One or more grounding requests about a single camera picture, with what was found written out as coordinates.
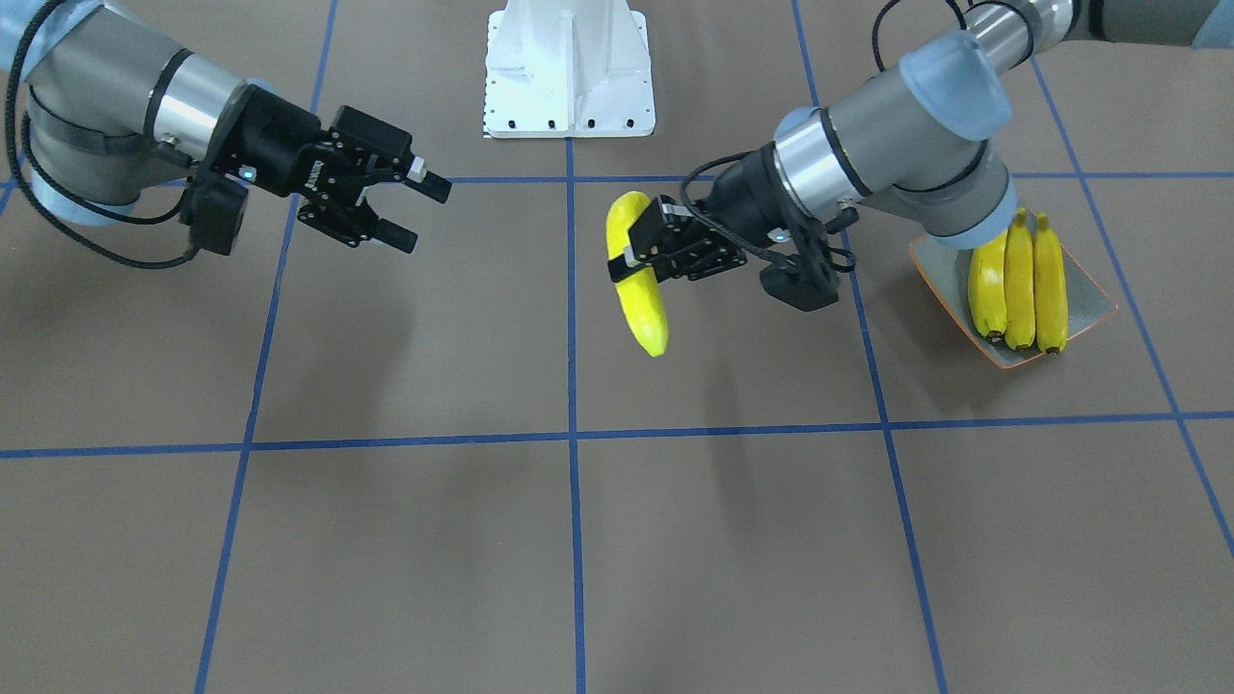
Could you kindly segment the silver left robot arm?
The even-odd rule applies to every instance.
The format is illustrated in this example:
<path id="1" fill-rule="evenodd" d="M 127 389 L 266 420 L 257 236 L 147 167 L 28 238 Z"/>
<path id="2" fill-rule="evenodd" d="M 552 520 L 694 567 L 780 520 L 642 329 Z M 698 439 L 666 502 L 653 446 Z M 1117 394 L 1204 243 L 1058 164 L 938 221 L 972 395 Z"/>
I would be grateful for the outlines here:
<path id="1" fill-rule="evenodd" d="M 855 265 L 828 238 L 861 203 L 954 249 L 1009 224 L 1014 186 L 992 144 L 1012 119 L 1007 70 L 1067 40 L 1232 47 L 1229 1 L 979 1 L 956 17 L 838 102 L 789 114 L 768 144 L 714 161 L 705 198 L 682 183 L 654 199 L 611 251 L 611 280 L 705 280 L 756 256 L 768 293 L 814 310 Z"/>

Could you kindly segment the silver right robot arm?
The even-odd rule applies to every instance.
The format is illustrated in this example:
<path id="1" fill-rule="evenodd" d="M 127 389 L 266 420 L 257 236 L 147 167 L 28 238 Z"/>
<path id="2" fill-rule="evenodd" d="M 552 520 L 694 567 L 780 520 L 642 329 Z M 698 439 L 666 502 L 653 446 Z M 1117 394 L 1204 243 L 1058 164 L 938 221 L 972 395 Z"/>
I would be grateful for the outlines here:
<path id="1" fill-rule="evenodd" d="M 139 226 L 135 206 L 163 183 L 181 182 L 181 198 L 149 222 L 188 228 L 188 249 L 167 269 L 230 254 L 252 188 L 297 195 L 300 224 L 341 243 L 375 240 L 404 254 L 417 233 L 380 216 L 366 190 L 450 195 L 407 131 L 349 106 L 322 123 L 109 1 L 5 1 L 2 69 L 14 183 L 60 233 L 122 265 L 143 263 L 80 228 Z"/>

